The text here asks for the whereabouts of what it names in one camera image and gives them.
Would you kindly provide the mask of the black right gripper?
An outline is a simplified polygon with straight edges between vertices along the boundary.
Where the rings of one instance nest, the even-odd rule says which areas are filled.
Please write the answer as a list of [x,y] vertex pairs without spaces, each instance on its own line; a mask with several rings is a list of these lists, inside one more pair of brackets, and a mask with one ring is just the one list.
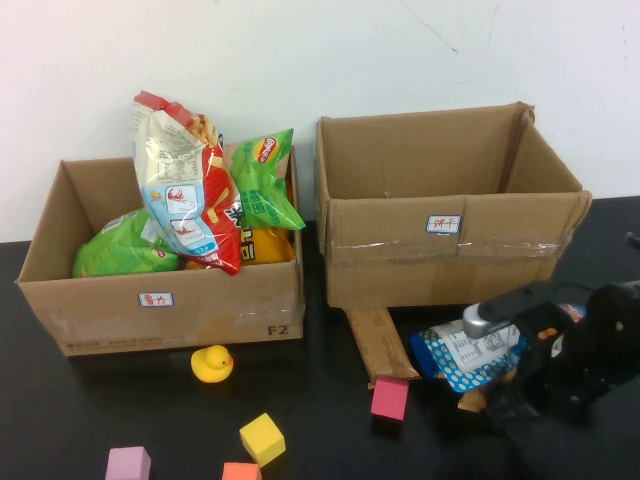
[[542,366],[546,413],[560,418],[581,415],[615,373],[615,322],[597,309],[544,302],[519,313],[516,326],[526,341],[516,378],[494,388],[486,409],[493,427],[509,438],[523,437],[542,419],[525,379]]

